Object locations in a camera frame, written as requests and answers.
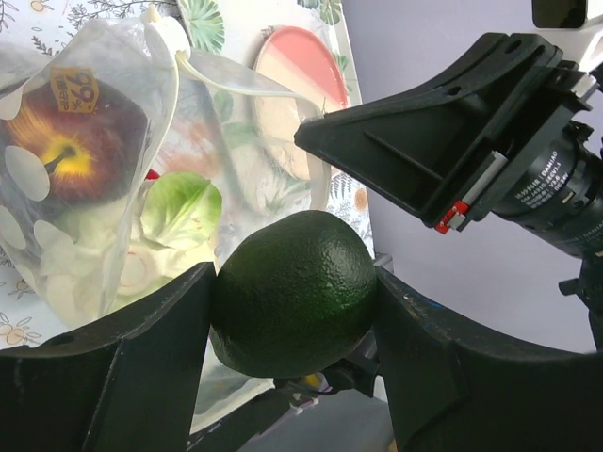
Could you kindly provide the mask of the white green cauliflower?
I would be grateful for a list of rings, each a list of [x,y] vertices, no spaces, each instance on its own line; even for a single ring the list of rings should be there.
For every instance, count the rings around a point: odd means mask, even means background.
[[[38,222],[42,295],[65,315],[105,315],[142,299],[191,266],[213,263],[222,196],[206,178],[170,172],[132,201]]]

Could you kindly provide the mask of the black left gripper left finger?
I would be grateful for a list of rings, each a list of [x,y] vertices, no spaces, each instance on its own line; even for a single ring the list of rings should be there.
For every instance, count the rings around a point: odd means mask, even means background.
[[[214,278],[199,264],[82,328],[3,350],[2,449],[185,450]]]

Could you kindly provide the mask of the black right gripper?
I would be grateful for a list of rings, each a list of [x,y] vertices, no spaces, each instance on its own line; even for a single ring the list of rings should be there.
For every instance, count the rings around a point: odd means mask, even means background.
[[[454,207],[470,219],[492,209],[472,206],[487,172],[511,186],[593,91],[593,77],[543,37],[487,33],[431,80],[305,121],[294,141],[442,231]]]

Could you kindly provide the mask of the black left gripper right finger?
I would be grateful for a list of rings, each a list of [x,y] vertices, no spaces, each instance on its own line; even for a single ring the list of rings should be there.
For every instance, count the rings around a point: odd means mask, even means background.
[[[379,269],[374,331],[401,451],[598,451],[602,356],[487,328]]]

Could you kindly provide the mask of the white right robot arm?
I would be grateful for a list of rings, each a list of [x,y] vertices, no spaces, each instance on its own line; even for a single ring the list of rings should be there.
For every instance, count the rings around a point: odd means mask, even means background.
[[[602,338],[602,158],[576,121],[600,90],[537,34],[487,33],[422,85],[305,121],[295,144],[445,234],[489,214],[580,259],[560,291]]]

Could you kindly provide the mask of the dark green avocado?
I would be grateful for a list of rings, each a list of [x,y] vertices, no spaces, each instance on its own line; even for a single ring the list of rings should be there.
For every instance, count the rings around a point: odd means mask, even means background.
[[[212,285],[210,341],[226,366],[294,378],[349,355],[375,313],[367,247],[340,218],[302,211],[249,235]]]

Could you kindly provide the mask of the clear zip top bag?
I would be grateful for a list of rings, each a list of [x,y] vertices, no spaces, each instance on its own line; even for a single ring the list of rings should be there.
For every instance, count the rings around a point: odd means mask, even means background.
[[[65,326],[89,324],[323,209],[330,167],[293,142],[319,114],[154,8],[55,56],[3,42],[2,249]]]

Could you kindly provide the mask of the red apple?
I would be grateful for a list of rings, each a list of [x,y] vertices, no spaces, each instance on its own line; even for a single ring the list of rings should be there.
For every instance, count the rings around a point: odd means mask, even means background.
[[[157,180],[159,177],[160,177],[160,175],[155,170],[150,169],[147,172],[145,179],[153,181],[153,180]]]

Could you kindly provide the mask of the dark mangosteen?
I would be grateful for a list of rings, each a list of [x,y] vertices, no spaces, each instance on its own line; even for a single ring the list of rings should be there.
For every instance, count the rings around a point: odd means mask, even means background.
[[[100,89],[91,113],[67,112],[45,84],[26,93],[17,116],[3,122],[8,142],[45,166],[53,200],[110,202],[130,190],[148,120],[111,86]]]

